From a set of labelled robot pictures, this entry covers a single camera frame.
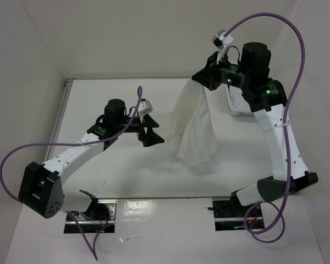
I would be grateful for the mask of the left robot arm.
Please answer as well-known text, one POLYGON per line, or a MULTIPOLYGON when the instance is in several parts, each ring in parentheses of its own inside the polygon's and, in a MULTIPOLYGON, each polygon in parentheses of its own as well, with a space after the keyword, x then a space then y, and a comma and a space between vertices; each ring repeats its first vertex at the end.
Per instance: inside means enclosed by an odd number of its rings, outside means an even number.
POLYGON ((101 154, 120 137, 121 132, 136 133, 144 147, 164 143, 154 132, 158 123, 150 116, 149 100, 141 99, 136 115, 127 112, 125 102, 109 100, 86 134, 60 155, 42 164, 31 162, 24 171, 18 200, 45 219, 59 211, 79 212, 85 219, 94 219, 102 210, 99 199, 83 190, 80 196, 68 195, 63 185, 80 167, 101 154))

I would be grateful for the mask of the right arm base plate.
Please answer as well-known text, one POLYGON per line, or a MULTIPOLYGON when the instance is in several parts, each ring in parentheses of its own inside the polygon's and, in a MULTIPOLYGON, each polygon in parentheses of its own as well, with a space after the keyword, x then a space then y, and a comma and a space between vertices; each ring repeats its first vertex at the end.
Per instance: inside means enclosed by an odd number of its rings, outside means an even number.
MULTIPOLYGON (((212 205, 207 208, 213 212, 216 231, 245 230, 244 216, 249 206, 235 208, 227 197, 213 198, 212 205)), ((264 229, 265 224, 260 206, 255 207, 247 215, 247 226, 251 229, 264 229)))

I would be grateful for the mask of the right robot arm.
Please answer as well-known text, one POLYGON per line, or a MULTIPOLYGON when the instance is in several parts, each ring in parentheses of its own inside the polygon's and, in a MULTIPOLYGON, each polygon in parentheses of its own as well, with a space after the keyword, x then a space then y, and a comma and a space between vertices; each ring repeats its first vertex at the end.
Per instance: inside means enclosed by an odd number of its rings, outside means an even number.
POLYGON ((267 143, 273 174, 231 194, 230 211, 236 216, 244 215, 253 204, 278 200, 318 182, 317 174, 309 171, 301 158, 289 117, 284 115, 288 102, 284 87, 269 77, 270 59, 271 51, 265 44, 249 42, 233 64, 227 49, 218 45, 205 67, 191 77, 210 91, 222 84, 241 89, 267 143))

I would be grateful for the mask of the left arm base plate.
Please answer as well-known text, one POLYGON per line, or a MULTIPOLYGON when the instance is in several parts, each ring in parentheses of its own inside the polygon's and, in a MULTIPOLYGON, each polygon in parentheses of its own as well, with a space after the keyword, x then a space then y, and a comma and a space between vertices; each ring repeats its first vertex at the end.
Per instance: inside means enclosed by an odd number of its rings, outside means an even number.
POLYGON ((72 217, 66 216, 64 225, 64 234, 80 233, 79 227, 74 221, 76 219, 86 234, 114 233, 115 219, 117 210, 116 199, 101 199, 98 202, 97 211, 92 217, 85 216, 82 212, 72 211, 72 217))

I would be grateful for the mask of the cream pleated skirt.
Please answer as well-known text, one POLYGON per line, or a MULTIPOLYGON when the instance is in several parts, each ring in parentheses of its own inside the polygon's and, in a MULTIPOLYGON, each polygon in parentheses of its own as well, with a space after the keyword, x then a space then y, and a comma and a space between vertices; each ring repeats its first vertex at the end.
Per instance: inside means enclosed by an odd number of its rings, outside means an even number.
POLYGON ((218 147, 205 87, 189 79, 168 116, 166 141, 177 146, 176 158, 188 164, 210 159, 218 147))

